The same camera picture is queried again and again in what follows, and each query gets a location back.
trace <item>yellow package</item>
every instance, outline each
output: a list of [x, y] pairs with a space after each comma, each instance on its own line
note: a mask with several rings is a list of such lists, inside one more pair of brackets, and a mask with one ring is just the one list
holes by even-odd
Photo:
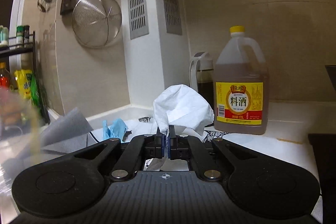
[[19, 89], [19, 94], [24, 99], [31, 99], [30, 86], [32, 82], [33, 72], [29, 69], [17, 70], [14, 72], [17, 88]]

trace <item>blue crumpled tissue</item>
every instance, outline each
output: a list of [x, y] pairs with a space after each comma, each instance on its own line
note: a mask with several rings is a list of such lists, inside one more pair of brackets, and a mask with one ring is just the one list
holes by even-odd
[[127, 125], [120, 118], [114, 120], [110, 128], [107, 126], [107, 121], [105, 120], [103, 121], [103, 140], [119, 138], [123, 143], [123, 138], [127, 130]]

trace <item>barcode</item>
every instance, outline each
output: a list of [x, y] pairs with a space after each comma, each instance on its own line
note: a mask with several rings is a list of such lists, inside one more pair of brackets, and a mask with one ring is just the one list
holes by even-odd
[[225, 117], [225, 106], [218, 105], [218, 117]]

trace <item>green jar lid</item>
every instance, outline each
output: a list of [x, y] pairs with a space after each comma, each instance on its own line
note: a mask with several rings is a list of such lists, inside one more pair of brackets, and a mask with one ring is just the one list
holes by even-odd
[[22, 25], [19, 25], [16, 27], [16, 32], [24, 32], [24, 30], [25, 30], [25, 27]]

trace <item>brown liquid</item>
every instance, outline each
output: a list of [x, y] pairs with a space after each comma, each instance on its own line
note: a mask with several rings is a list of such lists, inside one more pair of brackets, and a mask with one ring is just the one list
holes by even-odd
[[198, 93], [209, 103], [213, 110], [213, 82], [197, 83]]
[[[213, 73], [214, 82], [214, 127], [217, 130], [230, 133], [244, 133], [261, 135], [266, 131], [268, 121], [268, 101], [269, 101], [269, 77], [265, 70], [259, 75], [250, 75], [247, 64], [216, 64]], [[262, 106], [262, 124], [251, 126], [248, 124], [235, 124], [217, 121], [217, 92], [216, 82], [220, 83], [257, 83], [263, 82], [263, 106]]]

